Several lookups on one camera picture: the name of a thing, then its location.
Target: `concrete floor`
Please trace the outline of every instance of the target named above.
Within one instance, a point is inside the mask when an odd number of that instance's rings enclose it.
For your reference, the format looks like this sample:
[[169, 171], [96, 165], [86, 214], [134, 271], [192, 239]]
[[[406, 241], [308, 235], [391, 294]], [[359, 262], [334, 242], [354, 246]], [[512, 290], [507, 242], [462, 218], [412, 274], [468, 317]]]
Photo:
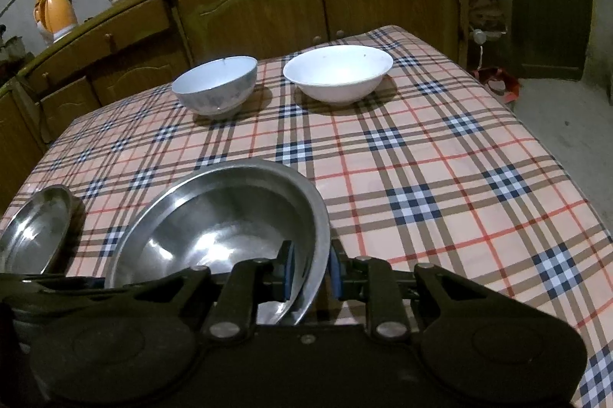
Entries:
[[605, 91], [581, 82], [524, 79], [515, 113], [613, 231], [613, 107]]

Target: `screw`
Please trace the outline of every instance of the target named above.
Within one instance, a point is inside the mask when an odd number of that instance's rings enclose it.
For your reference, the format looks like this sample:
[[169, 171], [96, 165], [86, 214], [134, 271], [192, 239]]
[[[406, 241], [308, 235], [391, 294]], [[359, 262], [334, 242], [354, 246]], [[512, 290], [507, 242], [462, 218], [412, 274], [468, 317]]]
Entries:
[[314, 343], [315, 340], [316, 337], [313, 334], [304, 334], [303, 336], [300, 336], [301, 343], [306, 344], [307, 346]]
[[213, 337], [218, 339], [229, 339], [240, 332], [240, 326], [231, 321], [220, 321], [211, 325], [208, 331], [211, 332]]
[[406, 334], [406, 325], [399, 321], [384, 321], [377, 325], [377, 333], [385, 339], [397, 339]]

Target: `white ceramic bowl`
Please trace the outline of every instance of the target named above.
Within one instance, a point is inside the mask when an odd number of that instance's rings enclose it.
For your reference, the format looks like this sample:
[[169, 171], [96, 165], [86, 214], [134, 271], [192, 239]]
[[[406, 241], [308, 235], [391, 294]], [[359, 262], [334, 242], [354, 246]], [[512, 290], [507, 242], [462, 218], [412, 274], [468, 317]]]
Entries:
[[283, 75], [309, 97], [342, 106], [372, 92], [392, 65], [392, 56], [382, 50], [335, 45], [292, 58], [283, 67]]
[[257, 60], [226, 57], [180, 75], [172, 91], [182, 105], [198, 115], [226, 119], [238, 112], [256, 85]]

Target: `table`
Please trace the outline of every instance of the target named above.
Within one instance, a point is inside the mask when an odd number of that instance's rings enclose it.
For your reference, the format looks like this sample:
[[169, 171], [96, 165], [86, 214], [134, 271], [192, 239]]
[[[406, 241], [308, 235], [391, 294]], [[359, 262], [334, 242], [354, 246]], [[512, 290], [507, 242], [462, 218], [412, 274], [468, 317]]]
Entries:
[[[505, 106], [434, 48], [396, 26], [336, 43], [388, 51], [366, 99], [332, 109], [263, 60], [234, 120], [194, 119], [163, 85], [77, 119], [0, 222], [63, 183], [84, 204], [68, 275], [104, 275], [130, 222], [174, 181], [208, 164], [279, 161], [317, 186], [348, 255], [395, 269], [430, 261], [556, 315], [582, 335], [589, 365], [575, 400], [613, 406], [613, 244], [559, 163]], [[320, 293], [310, 319], [353, 323], [357, 304]]]

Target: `orange electric kettle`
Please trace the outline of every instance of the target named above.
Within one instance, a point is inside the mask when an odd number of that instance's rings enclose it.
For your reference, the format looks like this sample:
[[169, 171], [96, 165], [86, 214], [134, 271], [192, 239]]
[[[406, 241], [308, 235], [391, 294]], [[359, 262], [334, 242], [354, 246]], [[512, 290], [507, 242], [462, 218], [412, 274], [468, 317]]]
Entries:
[[77, 16], [69, 0], [36, 0], [34, 20], [48, 44], [77, 26]]

